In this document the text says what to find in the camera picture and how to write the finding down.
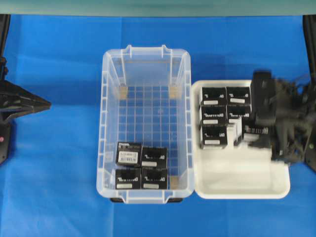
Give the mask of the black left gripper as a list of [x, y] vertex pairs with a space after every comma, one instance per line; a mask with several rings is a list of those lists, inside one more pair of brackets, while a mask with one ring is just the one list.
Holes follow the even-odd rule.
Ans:
[[49, 110], [51, 102], [9, 82], [0, 82], [0, 120], [10, 121], [27, 114]]

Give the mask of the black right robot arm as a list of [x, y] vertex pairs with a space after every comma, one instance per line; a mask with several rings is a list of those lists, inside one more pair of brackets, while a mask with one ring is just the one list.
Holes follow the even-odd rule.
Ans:
[[272, 148], [273, 161], [305, 163], [316, 169], [316, 17], [303, 16], [310, 81], [305, 85], [275, 79], [269, 71], [255, 71], [250, 90], [251, 118], [267, 127], [268, 139], [251, 142], [252, 147]]

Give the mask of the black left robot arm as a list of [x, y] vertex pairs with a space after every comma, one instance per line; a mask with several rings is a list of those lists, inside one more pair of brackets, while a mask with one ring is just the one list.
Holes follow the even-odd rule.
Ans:
[[0, 15], [0, 162], [8, 158], [12, 120], [49, 110], [51, 103], [5, 79], [8, 68], [4, 57], [11, 15]]

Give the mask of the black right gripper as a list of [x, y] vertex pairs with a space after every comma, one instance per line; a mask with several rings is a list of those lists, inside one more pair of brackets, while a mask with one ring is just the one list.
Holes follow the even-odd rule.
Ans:
[[250, 85], [251, 118], [256, 125], [273, 126], [273, 138], [261, 137], [251, 148], [271, 149], [272, 160], [305, 162], [312, 134], [312, 83], [273, 79], [269, 71], [255, 71]]

